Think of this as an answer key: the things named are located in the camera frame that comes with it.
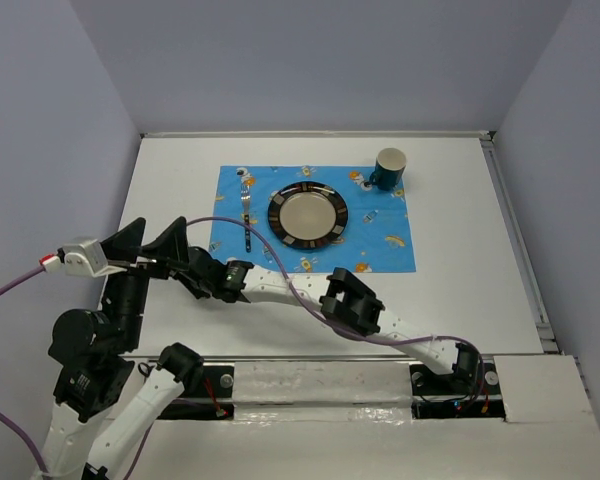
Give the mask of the blue space-print cloth napkin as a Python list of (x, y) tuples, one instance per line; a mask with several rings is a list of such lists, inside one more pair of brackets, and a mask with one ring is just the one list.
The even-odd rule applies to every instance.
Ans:
[[(222, 166), (217, 182), (213, 214), (238, 220), (243, 213), (240, 185), (250, 188), (250, 222), (269, 244), (252, 238), (250, 251), (239, 227), (214, 221), (209, 251), (216, 259), (248, 260), (273, 270), (278, 255), (289, 273), (330, 273), (343, 267), (357, 273), (413, 273), (416, 262), (408, 209), (402, 183), (382, 191), (365, 181), (372, 166)], [(267, 210), (283, 187), (302, 180), (325, 184), (339, 193), (348, 208), (344, 233), (323, 249), (298, 250), (285, 245), (272, 232)]]

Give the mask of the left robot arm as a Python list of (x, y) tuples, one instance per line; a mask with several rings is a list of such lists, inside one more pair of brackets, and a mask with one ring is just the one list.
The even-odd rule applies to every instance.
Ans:
[(174, 343), (113, 423), (104, 423), (134, 369), (124, 356), (139, 345), (150, 281), (177, 277), (189, 266), (184, 218), (149, 244), (142, 242), (145, 226), (138, 218), (104, 241), (75, 239), (53, 259), (67, 274), (102, 277), (105, 286), (98, 309), (71, 309), (54, 323), (48, 354), (61, 371), (36, 479), (114, 478), (164, 409), (200, 386), (203, 358)]

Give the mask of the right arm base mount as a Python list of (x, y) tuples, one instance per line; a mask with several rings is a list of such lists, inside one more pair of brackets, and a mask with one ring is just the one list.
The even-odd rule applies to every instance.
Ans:
[(480, 394), (470, 404), (470, 384), (434, 375), (422, 364), (411, 364), (412, 415), (416, 420), (506, 418), (499, 376), (494, 362), (485, 364)]

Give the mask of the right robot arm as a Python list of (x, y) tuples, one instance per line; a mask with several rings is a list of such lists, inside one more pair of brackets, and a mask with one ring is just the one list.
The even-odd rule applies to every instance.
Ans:
[(469, 341), (426, 333), (409, 323), (345, 268), (328, 275), (289, 275), (248, 261), (222, 263), (191, 247), (187, 267), (171, 276), (197, 299), (303, 308), (343, 338), (386, 346), (420, 361), (453, 392), (466, 390), (484, 373), (484, 360)]

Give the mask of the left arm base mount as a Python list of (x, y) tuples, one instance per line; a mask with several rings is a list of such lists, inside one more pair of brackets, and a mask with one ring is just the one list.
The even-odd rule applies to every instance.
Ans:
[(196, 386), (187, 387), (158, 416), (159, 420), (228, 421), (234, 417), (234, 365), (211, 363)]

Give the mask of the black rimmed dinner plate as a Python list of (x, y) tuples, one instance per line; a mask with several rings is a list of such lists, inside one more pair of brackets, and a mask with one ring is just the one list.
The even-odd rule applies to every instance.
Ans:
[(333, 187), (300, 181), (272, 194), (266, 219), (283, 245), (303, 251), (321, 250), (342, 238), (349, 208)]

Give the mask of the dark green mug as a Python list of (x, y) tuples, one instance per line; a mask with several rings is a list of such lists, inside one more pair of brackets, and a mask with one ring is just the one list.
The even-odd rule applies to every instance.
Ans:
[(400, 182), (407, 165), (406, 155), (399, 149), (388, 147), (376, 156), (375, 167), (368, 184), (381, 191), (391, 191)]

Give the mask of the metal fork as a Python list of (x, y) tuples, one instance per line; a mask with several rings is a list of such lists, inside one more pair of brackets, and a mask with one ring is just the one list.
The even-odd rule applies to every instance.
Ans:
[(245, 250), (247, 253), (250, 253), (252, 250), (251, 243), (251, 231), (250, 231), (250, 204), (251, 204), (251, 195), (250, 195), (250, 187), (247, 183), (241, 184), (241, 204), (242, 204), (242, 217), (243, 223), (245, 225)]

